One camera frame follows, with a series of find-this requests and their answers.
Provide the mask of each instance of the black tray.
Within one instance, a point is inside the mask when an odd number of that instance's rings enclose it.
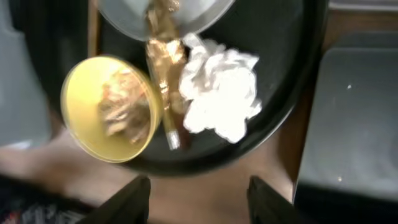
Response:
[[[62,82],[69,69],[86,58],[87,1],[26,0],[22,5],[24,18],[19,26],[26,33],[43,87],[60,111]],[[316,67],[326,12],[326,0],[237,0],[202,36],[260,56],[256,72],[263,110],[248,123],[247,136],[228,144],[213,131],[205,131],[192,136],[189,151],[169,151],[159,128],[148,148],[125,165],[155,175],[188,175],[227,164],[255,149],[290,113]],[[100,48],[101,53],[117,55],[147,72],[144,44],[103,18]]]

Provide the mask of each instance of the wrapper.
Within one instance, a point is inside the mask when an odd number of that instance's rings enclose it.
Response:
[[[107,136],[123,134],[131,144],[147,139],[150,128],[149,104],[133,71],[117,71],[103,85],[99,112]]]
[[[152,0],[146,13],[150,32],[147,61],[150,75],[159,87],[164,107],[164,128],[171,150],[188,148],[190,138],[183,127],[187,104],[179,92],[181,72],[187,62],[171,12],[178,1]]]

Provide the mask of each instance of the crumpled tissue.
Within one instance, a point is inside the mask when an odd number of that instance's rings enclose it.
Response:
[[[191,52],[182,71],[180,93],[192,101],[183,125],[191,133],[214,129],[230,143],[237,143],[246,135],[246,120],[262,109],[253,71],[259,57],[227,50],[195,34],[187,34],[183,43]]]

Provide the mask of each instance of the yellow container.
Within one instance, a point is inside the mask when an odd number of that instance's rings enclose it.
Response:
[[[107,136],[98,113],[103,84],[122,69],[135,71],[142,83],[150,108],[150,131],[147,140],[133,145],[124,136]],[[138,156],[149,144],[162,116],[160,98],[148,78],[137,68],[112,57],[93,57],[76,65],[62,88],[62,114],[82,148],[106,162],[126,162]]]

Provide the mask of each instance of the food wrapper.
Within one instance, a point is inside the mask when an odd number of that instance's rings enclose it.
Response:
[[[146,13],[150,31],[146,46],[147,61],[150,75],[162,96],[163,123],[171,150],[190,145],[189,132],[183,127],[187,104],[178,90],[187,58],[171,16],[171,12],[176,10],[176,0],[152,0]]]
[[[131,144],[145,141],[150,111],[144,89],[133,71],[117,71],[103,85],[99,113],[107,136],[123,134]]]

